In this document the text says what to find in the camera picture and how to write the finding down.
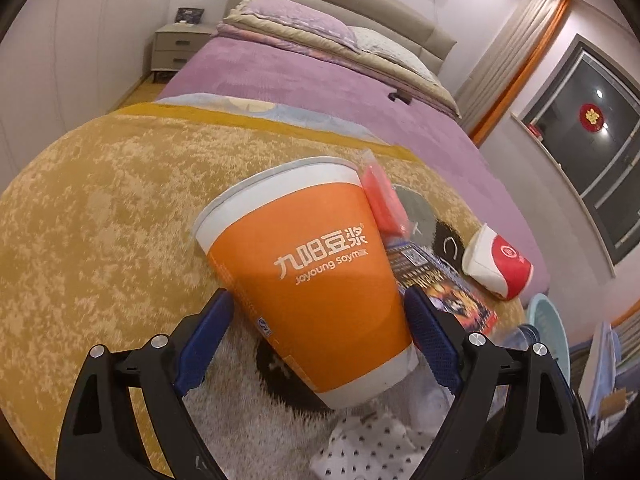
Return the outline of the round yellow panda rug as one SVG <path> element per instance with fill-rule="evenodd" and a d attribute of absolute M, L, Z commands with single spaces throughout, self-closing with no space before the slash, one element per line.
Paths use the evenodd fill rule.
<path fill-rule="evenodd" d="M 191 233 L 231 185 L 310 156 L 370 150 L 393 181 L 468 240 L 489 224 L 527 255 L 536 242 L 504 185 L 456 122 L 345 120 L 252 104 L 139 104 L 66 133 L 1 196 L 1 409 L 47 474 L 94 344 L 136 348 L 198 312 L 218 280 Z"/>

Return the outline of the light blue mesh basket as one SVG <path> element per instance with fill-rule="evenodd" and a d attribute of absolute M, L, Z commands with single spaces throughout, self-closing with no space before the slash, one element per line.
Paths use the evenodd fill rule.
<path fill-rule="evenodd" d="M 570 384 L 570 347 L 555 305 L 546 295 L 536 294 L 529 301 L 526 318 L 527 323 L 538 330 L 540 341 L 548 347 L 566 382 Z"/>

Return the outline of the orange soymilk paper cup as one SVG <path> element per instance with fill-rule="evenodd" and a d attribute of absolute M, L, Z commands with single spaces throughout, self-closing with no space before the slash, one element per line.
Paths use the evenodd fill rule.
<path fill-rule="evenodd" d="M 332 410 L 369 401 L 418 364 L 357 168 L 303 158 L 210 202 L 193 235 L 218 280 Z"/>

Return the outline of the red snack box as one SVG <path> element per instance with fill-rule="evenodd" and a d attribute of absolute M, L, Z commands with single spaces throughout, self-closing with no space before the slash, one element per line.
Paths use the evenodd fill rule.
<path fill-rule="evenodd" d="M 454 315 L 467 332 L 492 332 L 498 322 L 497 313 L 446 261 L 413 242 L 385 250 L 402 294 L 411 286 L 419 286 L 438 310 Z"/>

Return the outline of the red window decoration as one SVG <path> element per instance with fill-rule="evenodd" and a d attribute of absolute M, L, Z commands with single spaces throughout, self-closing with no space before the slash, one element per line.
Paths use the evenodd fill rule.
<path fill-rule="evenodd" d="M 593 103 L 582 105 L 578 113 L 582 128 L 591 133 L 597 133 L 604 127 L 604 114 L 600 107 Z"/>

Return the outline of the bed with purple blanket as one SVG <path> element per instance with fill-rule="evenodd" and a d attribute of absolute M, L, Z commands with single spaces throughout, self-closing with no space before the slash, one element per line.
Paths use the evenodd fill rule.
<path fill-rule="evenodd" d="M 409 93 L 411 104 L 392 102 L 387 96 L 395 90 Z M 551 276 L 532 230 L 459 126 L 457 104 L 439 80 L 434 84 L 385 58 L 354 52 L 311 32 L 239 14 L 235 6 L 161 96 L 190 94 L 267 101 L 330 115 L 408 148 L 460 194 L 481 222 L 533 263 L 521 300 L 549 289 Z"/>

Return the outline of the blue desk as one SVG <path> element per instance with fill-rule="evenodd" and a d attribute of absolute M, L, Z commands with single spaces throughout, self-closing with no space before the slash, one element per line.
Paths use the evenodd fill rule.
<path fill-rule="evenodd" d="M 601 323 L 590 340 L 570 350 L 570 385 L 584 404 L 596 443 L 622 420 L 639 395 L 639 320 Z"/>

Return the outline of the red white paper cup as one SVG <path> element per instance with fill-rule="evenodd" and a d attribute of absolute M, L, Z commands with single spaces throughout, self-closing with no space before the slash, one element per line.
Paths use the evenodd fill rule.
<path fill-rule="evenodd" d="M 534 266 L 484 223 L 465 248 L 462 271 L 488 292 L 509 301 L 526 289 Z"/>

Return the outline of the purple pillow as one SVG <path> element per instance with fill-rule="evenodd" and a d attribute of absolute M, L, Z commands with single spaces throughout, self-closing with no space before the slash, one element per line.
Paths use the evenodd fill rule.
<path fill-rule="evenodd" d="M 358 52 L 355 34 L 338 18 L 292 0 L 246 0 L 236 10 L 262 20 L 311 32 Z"/>

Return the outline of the clear plastic bottle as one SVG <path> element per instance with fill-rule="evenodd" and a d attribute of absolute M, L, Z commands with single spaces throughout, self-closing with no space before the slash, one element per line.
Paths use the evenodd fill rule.
<path fill-rule="evenodd" d="M 492 337 L 492 342 L 497 346 L 516 350 L 526 350 L 531 344 L 539 341 L 538 330 L 528 324 L 521 324 L 513 330 L 500 330 Z M 446 413 L 454 402 L 454 396 L 446 387 L 439 385 L 421 351 L 418 351 L 418 358 L 418 374 L 411 388 L 410 408 L 418 414 L 427 411 Z"/>

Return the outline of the dark framed window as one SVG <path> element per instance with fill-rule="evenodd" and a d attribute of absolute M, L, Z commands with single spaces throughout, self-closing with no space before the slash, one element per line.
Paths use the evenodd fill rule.
<path fill-rule="evenodd" d="M 579 122 L 586 103 L 604 114 L 597 133 Z M 576 36 L 522 122 L 573 185 L 612 263 L 620 263 L 639 245 L 639 81 Z"/>

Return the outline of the white heart patterned bag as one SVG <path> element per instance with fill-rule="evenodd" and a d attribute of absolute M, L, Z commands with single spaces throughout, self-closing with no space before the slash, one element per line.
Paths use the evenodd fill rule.
<path fill-rule="evenodd" d="M 317 479 L 410 479 L 434 437 L 390 413 L 348 416 L 311 457 L 309 469 Z"/>

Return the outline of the small dark object on bed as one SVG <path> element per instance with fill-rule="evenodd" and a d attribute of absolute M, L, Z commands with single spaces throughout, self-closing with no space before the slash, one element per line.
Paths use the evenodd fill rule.
<path fill-rule="evenodd" d="M 406 105 L 410 105 L 412 102 L 412 96 L 410 96 L 409 93 L 400 91 L 400 90 L 395 90 L 393 92 L 390 92 L 387 96 L 392 102 L 396 102 L 396 101 L 400 101 L 403 102 Z"/>

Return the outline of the picture frame on nightstand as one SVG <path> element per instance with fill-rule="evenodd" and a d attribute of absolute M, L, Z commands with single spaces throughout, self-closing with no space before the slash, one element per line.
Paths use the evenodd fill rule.
<path fill-rule="evenodd" d="M 179 24 L 196 25 L 201 23 L 203 15 L 203 8 L 180 6 L 180 8 L 178 8 L 176 12 L 175 22 Z"/>

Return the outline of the grey bedside nightstand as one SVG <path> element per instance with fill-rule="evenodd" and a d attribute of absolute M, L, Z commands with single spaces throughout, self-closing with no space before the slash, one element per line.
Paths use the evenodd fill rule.
<path fill-rule="evenodd" d="M 216 27 L 209 24 L 167 24 L 154 32 L 151 73 L 175 74 L 213 37 Z"/>

